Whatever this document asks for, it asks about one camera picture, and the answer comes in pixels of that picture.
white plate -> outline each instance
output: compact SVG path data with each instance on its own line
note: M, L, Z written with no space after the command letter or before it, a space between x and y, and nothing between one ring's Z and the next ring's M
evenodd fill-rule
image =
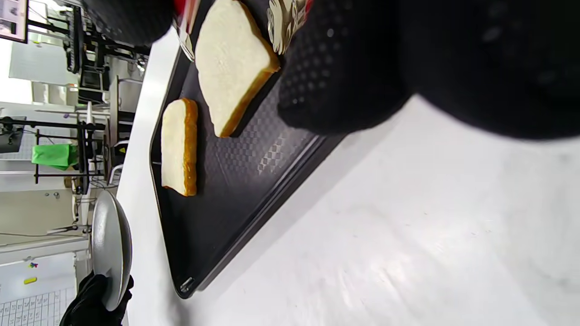
M131 230L119 202L103 191L93 215L92 258L95 274L108 277L103 304L115 310L127 289L131 272Z

black tray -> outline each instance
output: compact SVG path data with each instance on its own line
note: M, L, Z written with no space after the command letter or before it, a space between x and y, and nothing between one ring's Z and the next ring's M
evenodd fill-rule
M192 41L211 3L201 1ZM243 3L268 39L268 0ZM276 111L279 76L273 75L252 101L235 136L217 138L195 65L183 54L177 59L164 107L181 97L198 104L198 194L183 197L161 187L161 116L151 144L151 170L171 276L183 299L215 278L343 138L287 127Z

bread crust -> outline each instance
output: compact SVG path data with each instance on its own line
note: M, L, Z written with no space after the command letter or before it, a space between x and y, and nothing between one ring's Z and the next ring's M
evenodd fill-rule
M256 24L256 20L254 20L254 18L252 17L252 14L248 10L248 7L246 7L246 5L244 5L241 1L238 1L238 2L240 3L242 8L244 9L246 17L248 18L250 26L252 27L252 33L254 34L255 37L257 37L260 40L260 42L264 46L265 50L268 52L268 55L270 56L270 65L268 67L265 67L264 69L262 69L262 72L260 74L258 74L258 76L254 80L254 82L252 83L252 85L250 86L250 88L248 89L246 94L244 94L244 96L240 99L240 102L238 102L238 105L235 107L232 115L230 116L230 119L227 121L225 127L222 129L222 131L218 135L218 137L221 137L221 138L226 138L226 137L231 136L231 134L238 127L240 120L242 120L242 117L244 116L244 112L246 111L246 108L248 108L252 99L254 97L256 97L256 95L262 89L262 87L264 87L264 84L268 81L268 79L270 79L270 77L275 72L280 70L280 61L278 60L278 56L274 53L274 49L262 37L262 33L260 32L260 29L258 28L258 25Z
M190 99L182 99L185 102L185 149L183 151L183 173L184 173L184 196L194 196L197 194L197 103Z

white table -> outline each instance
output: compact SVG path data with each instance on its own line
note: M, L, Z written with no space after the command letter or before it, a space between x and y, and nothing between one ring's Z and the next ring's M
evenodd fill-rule
M580 142L525 144L413 98L347 137L203 292L178 299L149 145L179 49L151 51L118 189L130 325L575 325Z

green bag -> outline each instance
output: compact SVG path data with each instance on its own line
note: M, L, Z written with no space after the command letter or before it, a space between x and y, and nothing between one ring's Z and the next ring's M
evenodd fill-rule
M65 171L78 163L78 147L73 144L36 145L32 148L32 163Z

